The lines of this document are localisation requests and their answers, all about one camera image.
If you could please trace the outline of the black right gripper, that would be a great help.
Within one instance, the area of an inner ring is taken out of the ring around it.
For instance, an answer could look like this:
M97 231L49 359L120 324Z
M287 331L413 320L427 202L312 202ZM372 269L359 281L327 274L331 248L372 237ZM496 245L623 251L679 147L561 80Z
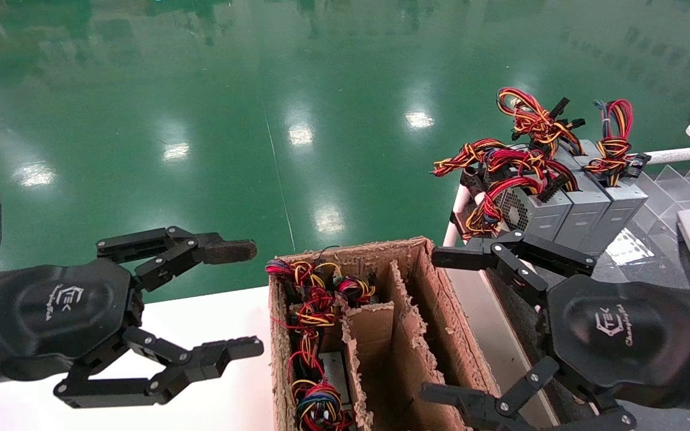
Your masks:
M685 398L690 373L688 289L594 280L589 277L594 257L523 231L471 238L464 247L435 247L432 264L492 270L526 303L546 307L551 335L547 352L554 359L542 358L503 396L421 385L422 400L455 407L466 426L534 430L520 410L557 377L578 398L592 398L599 414L552 430L634 430L635 416L613 398L652 408L671 408ZM548 289L531 266L567 279Z

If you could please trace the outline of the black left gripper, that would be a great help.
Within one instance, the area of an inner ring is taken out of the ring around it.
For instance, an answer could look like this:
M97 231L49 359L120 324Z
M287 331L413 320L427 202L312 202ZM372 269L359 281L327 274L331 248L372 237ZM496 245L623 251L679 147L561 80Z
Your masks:
M155 291L199 264L251 261L252 240L170 226L102 238L96 250L106 259L0 272L0 381L68 372L54 395L71 408L164 405L190 384L220 378L232 361L263 354L257 336L186 350L136 327L144 308L138 291ZM141 261L134 283L111 261ZM150 378L93 378L129 350L164 368Z

